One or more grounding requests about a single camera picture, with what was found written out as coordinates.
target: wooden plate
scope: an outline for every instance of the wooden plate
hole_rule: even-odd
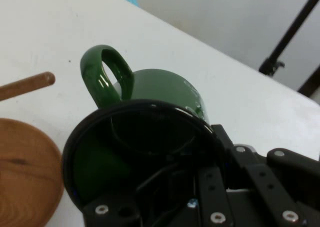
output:
[[[0,226],[43,227],[63,189],[55,143],[29,124],[0,118]]]

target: wood grain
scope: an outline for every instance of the wood grain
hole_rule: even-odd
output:
[[[62,193],[55,143],[29,124],[0,118],[0,227],[43,227]]]
[[[55,81],[56,78],[53,73],[44,72],[8,83],[0,86],[0,101],[53,85]]]

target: white wall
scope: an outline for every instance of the white wall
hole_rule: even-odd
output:
[[[140,7],[258,70],[307,0],[138,0]],[[297,90],[320,63],[320,4],[280,57],[274,79]]]

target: black bracket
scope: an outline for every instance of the black bracket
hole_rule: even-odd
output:
[[[269,58],[266,58],[260,66],[259,72],[272,77],[274,76],[279,67],[284,68],[285,63],[281,61],[271,61]]]

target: metal screw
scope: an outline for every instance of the metal screw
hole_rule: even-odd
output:
[[[214,224],[222,224],[226,221],[226,217],[223,213],[220,212],[214,212],[210,216],[210,220]]]
[[[198,205],[198,200],[196,198],[192,198],[189,200],[189,202],[186,204],[189,208],[194,209]]]
[[[295,223],[299,220],[299,216],[291,211],[291,210],[286,210],[282,213],[282,217],[288,221],[288,222],[291,222],[291,223]]]
[[[246,149],[243,148],[242,146],[239,146],[239,147],[235,148],[235,150],[238,151],[238,152],[241,152],[241,153],[246,151]]]
[[[283,152],[280,151],[280,150],[275,151],[274,154],[275,154],[276,156],[280,156],[280,157],[285,155],[285,153],[283,153]]]
[[[109,207],[105,204],[99,205],[95,208],[95,213],[97,215],[104,215],[109,211]]]

